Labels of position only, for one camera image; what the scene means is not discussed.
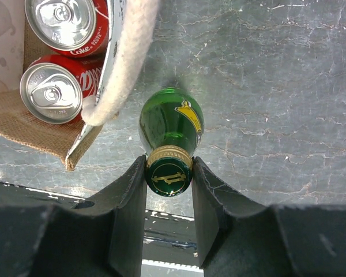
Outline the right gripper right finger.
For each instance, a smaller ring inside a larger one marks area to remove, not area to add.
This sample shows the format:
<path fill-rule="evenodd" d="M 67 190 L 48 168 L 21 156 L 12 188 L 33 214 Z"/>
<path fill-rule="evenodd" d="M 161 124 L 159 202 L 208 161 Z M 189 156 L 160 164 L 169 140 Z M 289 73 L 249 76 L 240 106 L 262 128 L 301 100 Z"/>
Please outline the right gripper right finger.
<path fill-rule="evenodd" d="M 199 265 L 205 276 L 346 276 L 346 205 L 272 204 L 193 162 Z"/>

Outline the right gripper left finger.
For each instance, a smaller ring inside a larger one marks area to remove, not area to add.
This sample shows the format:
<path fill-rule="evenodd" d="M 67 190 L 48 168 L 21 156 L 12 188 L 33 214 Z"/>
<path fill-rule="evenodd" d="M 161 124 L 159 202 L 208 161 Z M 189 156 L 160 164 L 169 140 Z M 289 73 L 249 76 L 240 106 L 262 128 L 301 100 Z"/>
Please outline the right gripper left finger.
<path fill-rule="evenodd" d="M 140 276 L 145 165 L 70 205 L 0 183 L 0 276 Z"/>

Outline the green glass bottle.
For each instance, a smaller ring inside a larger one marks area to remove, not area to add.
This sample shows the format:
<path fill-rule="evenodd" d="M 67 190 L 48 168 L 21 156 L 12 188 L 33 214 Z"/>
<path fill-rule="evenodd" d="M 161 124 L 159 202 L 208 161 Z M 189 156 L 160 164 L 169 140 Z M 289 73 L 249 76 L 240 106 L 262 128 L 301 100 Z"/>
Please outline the green glass bottle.
<path fill-rule="evenodd" d="M 200 105 L 184 90 L 164 88 L 145 102 L 139 134 L 147 155 L 145 180 L 153 192 L 173 197 L 189 187 L 203 133 Z"/>

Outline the red cola can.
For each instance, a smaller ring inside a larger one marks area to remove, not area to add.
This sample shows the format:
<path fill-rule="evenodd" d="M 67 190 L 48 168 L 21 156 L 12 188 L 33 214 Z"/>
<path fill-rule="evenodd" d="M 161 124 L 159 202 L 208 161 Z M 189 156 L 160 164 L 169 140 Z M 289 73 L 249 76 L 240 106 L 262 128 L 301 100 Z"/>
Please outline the red cola can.
<path fill-rule="evenodd" d="M 104 58 L 45 55 L 20 80 L 20 96 L 36 118 L 51 124 L 81 121 L 84 98 L 96 94 Z"/>
<path fill-rule="evenodd" d="M 27 21 L 36 36 L 55 52 L 73 58 L 98 55 L 108 45 L 105 0 L 25 1 Z"/>

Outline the red cola can front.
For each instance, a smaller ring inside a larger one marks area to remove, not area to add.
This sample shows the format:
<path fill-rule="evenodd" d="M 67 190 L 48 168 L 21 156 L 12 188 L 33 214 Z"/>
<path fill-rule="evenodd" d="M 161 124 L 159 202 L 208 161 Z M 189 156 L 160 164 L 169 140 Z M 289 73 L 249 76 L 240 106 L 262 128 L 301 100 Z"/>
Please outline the red cola can front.
<path fill-rule="evenodd" d="M 27 21 L 36 36 L 55 52 L 73 58 L 98 55 L 108 45 L 105 0 L 25 1 Z"/>

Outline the burlap canvas tote bag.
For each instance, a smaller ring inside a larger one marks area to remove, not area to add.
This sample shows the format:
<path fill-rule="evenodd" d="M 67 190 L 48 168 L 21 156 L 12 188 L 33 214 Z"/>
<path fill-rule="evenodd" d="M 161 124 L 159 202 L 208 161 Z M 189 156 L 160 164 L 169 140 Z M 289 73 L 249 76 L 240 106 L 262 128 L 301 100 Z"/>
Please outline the burlap canvas tote bag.
<path fill-rule="evenodd" d="M 152 41 L 160 3 L 106 1 L 106 51 L 87 56 L 104 58 L 97 92 L 84 98 L 81 121 L 51 124 L 26 108 L 20 96 L 20 80 L 38 58 L 61 54 L 33 32 L 24 2 L 0 1 L 0 136 L 53 154 L 68 170 L 73 170 L 103 125 L 118 115 L 131 93 Z"/>

